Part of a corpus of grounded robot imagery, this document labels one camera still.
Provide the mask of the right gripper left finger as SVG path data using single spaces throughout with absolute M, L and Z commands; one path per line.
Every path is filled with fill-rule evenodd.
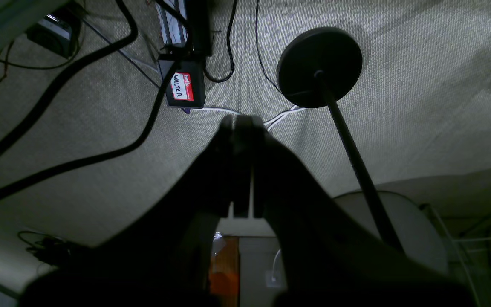
M 228 214 L 232 118 L 144 216 L 31 282 L 22 307 L 219 307 L 206 287 L 213 237 Z

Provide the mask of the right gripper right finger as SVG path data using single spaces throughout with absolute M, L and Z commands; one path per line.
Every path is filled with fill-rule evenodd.
M 237 161 L 252 171 L 253 213 L 275 232 L 288 289 L 277 307 L 474 307 L 448 277 L 434 226 L 409 198 L 364 191 L 333 200 L 257 116 L 234 125 Z

